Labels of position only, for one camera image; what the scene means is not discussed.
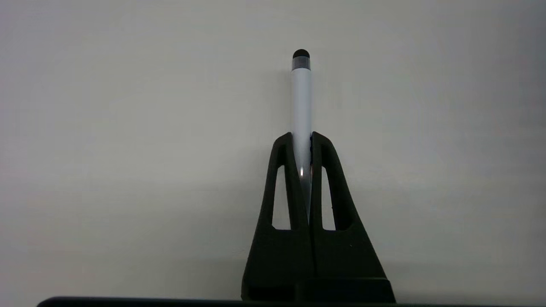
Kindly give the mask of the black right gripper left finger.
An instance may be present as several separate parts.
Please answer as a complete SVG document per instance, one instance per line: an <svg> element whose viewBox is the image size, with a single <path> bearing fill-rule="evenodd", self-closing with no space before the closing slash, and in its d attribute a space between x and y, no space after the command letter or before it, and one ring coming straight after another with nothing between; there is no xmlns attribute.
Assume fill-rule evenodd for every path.
<svg viewBox="0 0 546 307"><path fill-rule="evenodd" d="M289 229L276 229L272 224L279 167L285 169ZM286 133L271 149L261 209L241 282L243 301L296 301L298 283L314 276L305 207L293 136Z"/></svg>

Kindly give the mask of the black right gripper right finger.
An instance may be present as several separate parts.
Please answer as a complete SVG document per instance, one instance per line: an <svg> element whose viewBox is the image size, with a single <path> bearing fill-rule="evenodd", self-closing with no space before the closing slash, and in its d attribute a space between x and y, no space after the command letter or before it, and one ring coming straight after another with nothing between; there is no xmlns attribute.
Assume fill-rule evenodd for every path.
<svg viewBox="0 0 546 307"><path fill-rule="evenodd" d="M363 226L333 143L312 134L310 236L314 274L295 286L302 302L394 303L395 295ZM334 230L322 225L322 171L329 181Z"/></svg>

